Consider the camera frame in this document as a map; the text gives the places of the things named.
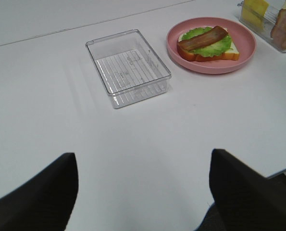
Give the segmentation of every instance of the bacon in container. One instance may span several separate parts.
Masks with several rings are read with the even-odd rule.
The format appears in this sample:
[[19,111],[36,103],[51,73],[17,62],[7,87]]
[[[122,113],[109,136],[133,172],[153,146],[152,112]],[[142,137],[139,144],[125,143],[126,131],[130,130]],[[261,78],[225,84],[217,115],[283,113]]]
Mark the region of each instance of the bacon in container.
[[280,9],[265,0],[244,0],[240,22],[278,49],[286,52],[286,1]]

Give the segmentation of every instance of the transparent plastic box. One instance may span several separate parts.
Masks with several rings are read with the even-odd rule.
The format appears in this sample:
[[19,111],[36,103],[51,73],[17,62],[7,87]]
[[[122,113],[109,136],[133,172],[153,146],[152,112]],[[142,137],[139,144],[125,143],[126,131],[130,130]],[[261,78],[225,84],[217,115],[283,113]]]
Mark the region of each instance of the transparent plastic box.
[[[264,16],[258,14],[252,8],[249,8],[244,4],[244,1],[238,4],[241,6],[240,22],[246,25],[249,29],[271,44],[273,47],[278,49],[280,52],[286,52],[286,32],[281,30],[281,33],[285,36],[285,44],[275,42],[271,37],[271,30],[275,26],[277,15],[279,9],[274,8],[272,5],[269,5]],[[251,14],[252,17],[255,17],[256,20],[252,21],[244,18],[244,14]]]
[[86,43],[113,108],[121,108],[168,90],[171,72],[139,30]]

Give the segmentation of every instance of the pink plate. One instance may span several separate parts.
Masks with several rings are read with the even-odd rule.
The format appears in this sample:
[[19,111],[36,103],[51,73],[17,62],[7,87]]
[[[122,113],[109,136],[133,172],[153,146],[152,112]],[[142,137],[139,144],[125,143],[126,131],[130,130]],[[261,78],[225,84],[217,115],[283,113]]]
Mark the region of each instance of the pink plate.
[[[201,26],[221,26],[227,28],[240,57],[238,61],[214,60],[208,62],[189,62],[177,52],[177,41],[180,35]],[[181,66],[205,74],[223,74],[238,70],[245,66],[256,50],[256,40],[252,33],[239,23],[223,18],[192,18],[175,25],[167,34],[166,46],[170,57]]]

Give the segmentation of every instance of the lettuce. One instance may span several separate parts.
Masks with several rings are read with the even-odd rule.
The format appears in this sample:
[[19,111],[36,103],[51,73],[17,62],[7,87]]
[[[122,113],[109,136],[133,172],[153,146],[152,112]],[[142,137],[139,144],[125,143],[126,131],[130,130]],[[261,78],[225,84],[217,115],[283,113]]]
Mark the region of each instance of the lettuce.
[[[201,35],[201,34],[206,33],[207,31],[209,31],[211,29],[212,29],[212,27],[209,27],[209,26],[207,26],[205,28],[202,28],[202,27],[195,28],[195,29],[190,30],[187,33],[185,33],[181,37],[181,40],[190,39],[190,38],[195,37],[197,35]],[[231,39],[230,35],[226,35],[222,40],[217,41],[214,44],[211,44],[211,45],[206,46],[206,47],[197,48],[197,49],[192,50],[190,52],[194,53],[194,54],[200,54],[202,57],[218,56],[218,55],[224,53],[225,51],[227,51],[228,49],[230,49],[231,42],[232,42],[232,39]]]

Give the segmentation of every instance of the clear plastic container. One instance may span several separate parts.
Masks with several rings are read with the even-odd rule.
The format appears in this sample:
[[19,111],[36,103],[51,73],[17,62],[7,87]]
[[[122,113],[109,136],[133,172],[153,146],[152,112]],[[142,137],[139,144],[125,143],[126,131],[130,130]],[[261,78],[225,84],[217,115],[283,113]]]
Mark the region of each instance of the clear plastic container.
[[[285,43],[285,46],[283,46],[283,43],[282,44],[276,43],[274,39],[271,37],[271,30],[275,26],[277,15],[279,13],[278,9],[274,8],[272,5],[269,5],[264,16],[262,16],[262,15],[259,15],[257,12],[255,12],[253,9],[247,7],[244,4],[244,2],[239,3],[238,6],[242,7],[240,18],[239,18],[240,22],[246,25],[249,29],[251,29],[257,35],[259,35],[261,38],[263,38],[273,47],[278,49],[280,52],[286,52],[286,43]],[[243,17],[244,13],[252,14],[253,17],[256,18],[255,23],[250,22],[249,20],[244,18]]]
[[86,43],[113,108],[165,93],[171,72],[139,30]]

